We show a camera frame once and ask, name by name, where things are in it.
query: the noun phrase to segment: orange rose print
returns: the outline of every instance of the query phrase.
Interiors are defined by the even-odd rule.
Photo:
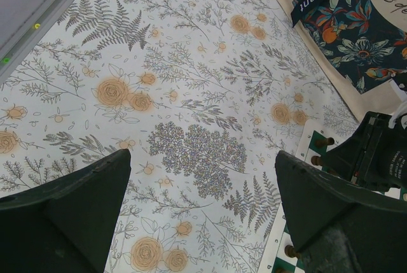
[[[140,77],[140,82],[143,84],[153,85],[156,78],[153,74],[144,74]]]
[[[293,113],[293,120],[297,125],[304,125],[308,120],[308,116],[304,111],[295,111]]]
[[[129,94],[127,100],[136,111],[147,111],[151,105],[150,96],[144,93]]]
[[[27,115],[27,109],[23,106],[13,106],[11,109],[4,109],[7,119],[23,119]]]
[[[97,88],[97,98],[106,106],[118,106],[126,99],[128,90],[123,82],[110,79],[102,82]]]
[[[178,227],[177,227],[177,235],[180,236],[187,236],[190,234],[192,231],[192,224],[190,222],[182,222]]]
[[[296,93],[294,96],[294,101],[295,102],[303,102],[304,101],[304,96],[300,93]]]
[[[272,118],[275,122],[286,125],[290,121],[290,111],[288,106],[282,103],[274,104],[272,107]]]
[[[256,39],[264,40],[266,38],[266,32],[260,27],[253,28],[252,34]]]
[[[161,244],[154,238],[138,240],[132,247],[131,263],[135,270],[150,271],[162,259]]]
[[[234,31],[241,34],[249,32],[250,24],[242,15],[235,15],[230,19],[231,27]]]
[[[170,252],[169,256],[165,259],[167,267],[173,272],[180,272],[185,269],[188,262],[188,257],[184,251],[175,249]]]
[[[260,22],[265,22],[265,21],[267,20],[267,17],[266,17],[266,15],[260,13],[260,14],[258,14],[258,16],[257,16],[257,19],[258,19]]]
[[[17,134],[0,131],[0,153],[10,152],[17,144]]]

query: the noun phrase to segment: white cable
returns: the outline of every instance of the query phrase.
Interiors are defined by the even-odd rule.
[[[396,109],[394,112],[392,118],[389,120],[389,128],[394,129],[396,126],[396,120],[399,118],[401,115],[407,113],[407,100],[402,102],[399,107]]]

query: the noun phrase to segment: chess square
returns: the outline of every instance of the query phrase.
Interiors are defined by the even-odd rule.
[[[303,269],[300,269],[299,267],[296,267],[294,273],[305,273],[305,271]]]
[[[294,272],[296,267],[295,267],[295,265],[292,265],[292,264],[284,261],[283,259],[280,259],[279,257],[276,257],[271,273],[275,273],[275,271],[277,269],[284,269],[284,270],[287,270],[289,272]]]
[[[284,261],[290,263],[291,265],[296,265],[298,259],[297,258],[289,258],[285,253],[284,253],[284,248],[286,246],[292,246],[293,242],[291,241],[290,235],[287,233],[283,233],[281,237],[281,242],[279,246],[279,250],[277,252],[277,257],[280,259],[283,259]]]
[[[400,189],[398,188],[390,188],[388,192],[385,192],[384,195],[394,198],[394,199],[400,199]]]

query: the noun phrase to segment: botanical illustration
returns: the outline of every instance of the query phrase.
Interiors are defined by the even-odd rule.
[[[266,172],[263,173],[264,188],[259,184],[256,177],[253,177],[253,191],[250,190],[247,181],[244,181],[243,192],[236,190],[236,196],[230,196],[223,206],[240,216],[243,222],[248,217],[248,226],[254,222],[254,231],[257,232],[265,222],[268,222],[264,238],[270,233],[274,217],[280,204],[280,195],[277,187],[268,179]]]
[[[119,0],[116,0],[116,5],[114,13],[105,0],[93,0],[93,4],[90,0],[79,0],[79,4],[72,4],[58,19],[58,24],[67,20],[65,30],[74,28],[74,37],[91,31],[82,40],[82,45],[98,40],[98,50],[112,44],[127,44],[131,51],[136,43],[143,49],[147,43],[145,37],[149,25],[140,27],[141,11],[131,20]]]
[[[223,199],[231,189],[229,172],[244,173],[245,146],[227,131],[211,132],[200,125],[190,125],[184,132],[173,122],[160,123],[148,139],[150,155],[164,154],[167,172],[194,177],[199,196]]]
[[[381,64],[407,58],[407,35],[370,38],[359,1],[306,26],[362,93],[402,70]],[[257,273],[278,151],[309,120],[358,126],[291,25],[276,0],[75,0],[1,85],[0,198],[126,150],[104,273]]]

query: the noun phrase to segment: canvas tote bag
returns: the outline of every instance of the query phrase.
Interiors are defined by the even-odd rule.
[[[294,9],[293,0],[278,0],[278,2],[287,16],[290,17],[290,13]],[[371,2],[389,23],[402,31],[407,31],[407,0],[371,0]],[[354,84],[331,65],[301,21],[294,28],[359,121],[368,111],[392,114],[403,101],[407,100],[406,92],[402,91],[393,79],[360,94]]]

